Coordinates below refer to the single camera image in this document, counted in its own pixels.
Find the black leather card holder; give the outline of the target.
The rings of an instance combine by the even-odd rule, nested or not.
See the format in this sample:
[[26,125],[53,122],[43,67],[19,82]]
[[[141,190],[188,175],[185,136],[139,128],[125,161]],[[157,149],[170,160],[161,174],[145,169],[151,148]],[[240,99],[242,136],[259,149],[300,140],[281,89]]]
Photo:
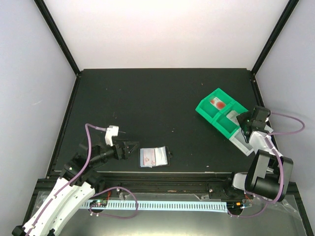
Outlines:
[[167,146],[141,148],[139,151],[139,167],[153,168],[168,166],[172,157],[173,154]]

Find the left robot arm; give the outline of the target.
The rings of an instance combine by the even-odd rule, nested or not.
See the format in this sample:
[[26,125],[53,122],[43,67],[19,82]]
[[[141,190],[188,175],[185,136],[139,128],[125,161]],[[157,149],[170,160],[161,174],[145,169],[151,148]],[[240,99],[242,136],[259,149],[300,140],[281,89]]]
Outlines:
[[12,235],[58,236],[85,201],[105,192],[105,179],[96,169],[110,159],[127,160],[138,146],[138,142],[82,146],[65,164],[41,207],[24,225],[16,226]]

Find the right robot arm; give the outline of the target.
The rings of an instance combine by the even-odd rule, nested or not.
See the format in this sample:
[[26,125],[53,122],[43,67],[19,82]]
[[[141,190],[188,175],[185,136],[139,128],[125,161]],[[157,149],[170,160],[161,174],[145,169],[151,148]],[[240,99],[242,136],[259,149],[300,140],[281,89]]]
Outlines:
[[236,118],[246,144],[252,147],[255,157],[246,174],[237,173],[224,185],[224,193],[236,198],[242,190],[264,197],[270,203],[284,199],[293,169],[293,161],[284,157],[271,140],[272,129],[267,125],[271,111],[255,106]]

